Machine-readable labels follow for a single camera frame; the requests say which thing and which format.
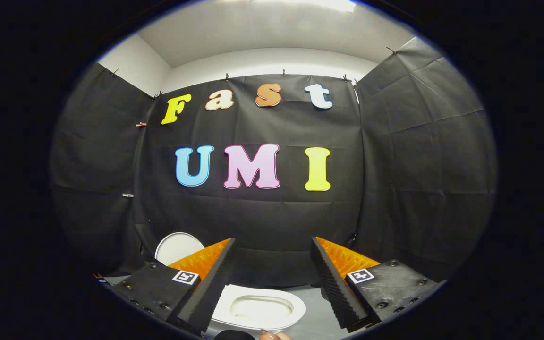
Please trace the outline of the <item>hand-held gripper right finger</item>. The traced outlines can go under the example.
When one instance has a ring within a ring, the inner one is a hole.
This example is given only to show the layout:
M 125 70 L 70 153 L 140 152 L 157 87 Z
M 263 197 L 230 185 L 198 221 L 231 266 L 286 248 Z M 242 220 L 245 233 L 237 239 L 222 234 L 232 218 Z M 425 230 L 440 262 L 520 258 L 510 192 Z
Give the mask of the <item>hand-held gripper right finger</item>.
M 381 263 L 320 237 L 311 239 L 310 255 L 335 318 L 347 331 L 389 322 L 442 286 L 399 260 Z

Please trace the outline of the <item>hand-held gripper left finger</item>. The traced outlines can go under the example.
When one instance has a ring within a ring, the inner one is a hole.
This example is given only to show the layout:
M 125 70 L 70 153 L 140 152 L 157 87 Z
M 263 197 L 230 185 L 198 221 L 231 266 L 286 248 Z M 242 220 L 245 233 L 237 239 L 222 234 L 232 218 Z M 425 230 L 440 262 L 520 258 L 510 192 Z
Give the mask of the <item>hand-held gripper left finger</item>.
M 235 239 L 215 243 L 172 264 L 146 262 L 111 290 L 122 301 L 184 333 L 209 327 L 235 265 Z

